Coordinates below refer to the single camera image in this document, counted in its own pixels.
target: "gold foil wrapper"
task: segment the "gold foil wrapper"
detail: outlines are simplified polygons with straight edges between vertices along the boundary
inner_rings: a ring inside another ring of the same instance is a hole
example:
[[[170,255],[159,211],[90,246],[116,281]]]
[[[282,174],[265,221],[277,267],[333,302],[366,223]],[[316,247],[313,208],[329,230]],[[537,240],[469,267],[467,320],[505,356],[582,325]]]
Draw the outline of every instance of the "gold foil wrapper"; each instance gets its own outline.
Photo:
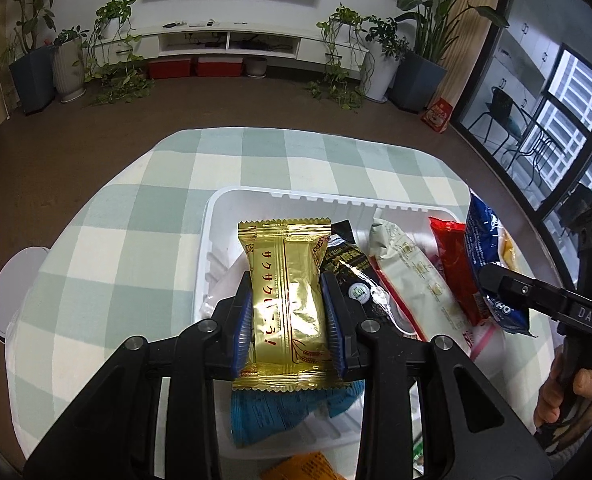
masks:
[[[253,344],[234,388],[291,392],[343,385],[327,349],[320,262],[329,219],[241,222],[249,259]]]

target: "metal screw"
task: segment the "metal screw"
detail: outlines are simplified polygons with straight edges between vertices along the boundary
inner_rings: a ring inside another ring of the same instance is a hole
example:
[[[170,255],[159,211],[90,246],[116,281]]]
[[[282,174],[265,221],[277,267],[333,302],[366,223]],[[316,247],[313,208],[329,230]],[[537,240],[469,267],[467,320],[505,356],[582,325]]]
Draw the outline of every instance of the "metal screw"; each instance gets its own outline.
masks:
[[[198,330],[207,334],[216,330],[217,327],[218,323],[216,323],[213,319],[203,319],[198,323]]]
[[[434,343],[441,350],[449,350],[452,346],[454,346],[453,339],[446,335],[439,335],[435,339]]]
[[[365,319],[361,323],[361,328],[367,333],[373,334],[380,330],[380,323],[375,319]]]
[[[127,350],[138,350],[145,344],[145,338],[139,335],[134,335],[125,341],[125,348]]]

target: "blue snack package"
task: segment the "blue snack package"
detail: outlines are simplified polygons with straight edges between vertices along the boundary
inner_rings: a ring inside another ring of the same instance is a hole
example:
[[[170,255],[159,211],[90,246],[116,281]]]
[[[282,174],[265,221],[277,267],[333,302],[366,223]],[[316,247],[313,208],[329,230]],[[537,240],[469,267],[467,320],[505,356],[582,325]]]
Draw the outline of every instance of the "blue snack package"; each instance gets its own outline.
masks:
[[[232,390],[231,433],[236,447],[251,446],[281,431],[300,424],[321,404],[329,417],[345,412],[361,396],[365,381],[346,388],[300,390],[297,392],[261,392]]]
[[[495,295],[482,290],[478,282],[478,271],[486,264],[502,265],[498,225],[498,217],[493,210],[471,193],[469,212],[466,216],[466,229],[464,230],[464,244],[466,256],[474,275],[474,282],[476,282],[486,307],[501,329],[511,334],[531,336],[528,311],[516,310],[504,304]]]

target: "round white label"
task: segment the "round white label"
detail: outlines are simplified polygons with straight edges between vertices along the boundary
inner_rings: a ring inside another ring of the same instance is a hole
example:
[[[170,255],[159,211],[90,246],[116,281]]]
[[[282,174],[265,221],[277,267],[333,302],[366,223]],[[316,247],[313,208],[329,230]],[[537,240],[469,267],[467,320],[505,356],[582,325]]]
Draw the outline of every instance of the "round white label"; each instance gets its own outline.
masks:
[[[336,247],[336,245],[340,245],[344,241],[345,240],[343,240],[342,238],[340,238],[338,235],[331,235],[329,237],[329,241],[327,242],[327,247]]]
[[[349,287],[347,293],[352,300],[358,300],[363,305],[367,303],[367,301],[371,297],[369,288],[364,283],[354,283]]]

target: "white plastic tray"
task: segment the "white plastic tray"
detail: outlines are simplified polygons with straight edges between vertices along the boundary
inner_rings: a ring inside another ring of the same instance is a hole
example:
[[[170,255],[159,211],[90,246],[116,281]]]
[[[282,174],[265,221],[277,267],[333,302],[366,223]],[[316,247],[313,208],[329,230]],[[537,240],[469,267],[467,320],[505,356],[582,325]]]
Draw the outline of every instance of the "white plastic tray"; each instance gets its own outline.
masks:
[[[380,218],[400,226],[429,259],[437,253],[437,248],[428,217],[455,220],[445,208],[349,196],[255,187],[226,187],[215,192],[207,202],[202,227],[193,322],[201,319],[200,307],[212,286],[243,252],[237,234],[239,222],[272,218],[330,218],[332,222],[349,219],[356,243],[366,251],[377,209]],[[420,413],[414,389],[411,396],[413,433],[419,434]],[[362,398],[341,415],[329,418],[314,412],[293,430],[238,449],[231,438],[231,383],[216,381],[214,398],[218,447],[220,454],[228,458],[281,458],[352,444],[361,437]]]

